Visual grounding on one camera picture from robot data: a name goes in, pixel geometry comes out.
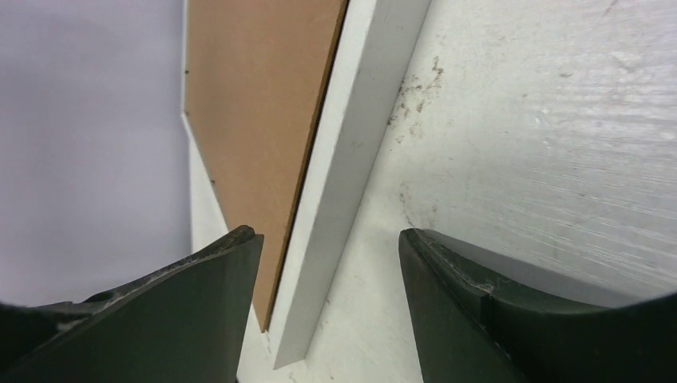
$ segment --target gray wall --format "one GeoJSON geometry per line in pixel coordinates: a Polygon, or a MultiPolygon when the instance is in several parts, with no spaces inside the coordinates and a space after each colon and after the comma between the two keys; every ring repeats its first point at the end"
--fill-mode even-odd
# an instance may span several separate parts
{"type": "Polygon", "coordinates": [[[0,300],[81,300],[190,251],[181,12],[0,2],[0,300]]]}

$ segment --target brown wooden panel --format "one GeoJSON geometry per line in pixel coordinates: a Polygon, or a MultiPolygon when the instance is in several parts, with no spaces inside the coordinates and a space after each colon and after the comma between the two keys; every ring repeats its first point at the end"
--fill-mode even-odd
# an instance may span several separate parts
{"type": "Polygon", "coordinates": [[[228,227],[266,237],[261,330],[287,248],[346,0],[190,0],[185,111],[228,227]]]}

